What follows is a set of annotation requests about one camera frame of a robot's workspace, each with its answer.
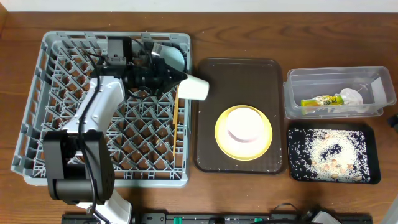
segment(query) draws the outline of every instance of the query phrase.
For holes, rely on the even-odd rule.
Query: wooden table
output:
[[[27,185],[9,170],[40,41],[47,31],[184,32],[192,38],[194,65],[207,57],[271,58],[280,63],[284,80],[293,68],[383,65],[398,91],[398,14],[13,12],[3,21],[0,217],[6,223],[59,223],[65,211],[82,211],[51,200],[46,187]],[[282,202],[302,209],[319,203],[337,212],[370,213],[378,223],[398,194],[398,134],[386,123],[396,113],[398,105],[385,108],[378,118],[362,119],[376,135],[382,173],[377,185],[297,182],[288,172],[206,174],[191,165],[183,189],[118,192],[138,210],[267,213]]]

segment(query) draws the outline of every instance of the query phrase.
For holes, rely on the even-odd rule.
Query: green connector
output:
[[[182,224],[182,218],[181,217],[174,217],[174,224]]]

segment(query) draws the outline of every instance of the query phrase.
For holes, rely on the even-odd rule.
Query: gray plastic crate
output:
[[[93,67],[79,48],[107,53],[107,37],[129,36],[179,48],[191,70],[187,34],[138,32],[48,32],[40,46],[11,170],[31,185],[47,185],[42,139],[61,130],[75,114],[89,88]],[[132,42],[133,51],[140,46]],[[128,98],[106,132],[116,187],[183,187],[188,181],[191,101],[180,100],[177,147],[173,157],[175,88],[161,97]],[[79,156],[70,162],[81,163]]]

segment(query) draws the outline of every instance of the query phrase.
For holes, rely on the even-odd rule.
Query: white wall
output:
[[[8,11],[398,12],[398,0],[0,0]]]

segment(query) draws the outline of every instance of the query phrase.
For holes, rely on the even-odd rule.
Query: wooden chopstick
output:
[[[177,125],[178,125],[178,88],[180,85],[177,85],[177,91],[175,92],[175,104],[174,104],[174,114],[173,114],[173,124],[174,124],[174,141],[173,141],[173,156],[175,156],[175,147],[177,144]]]

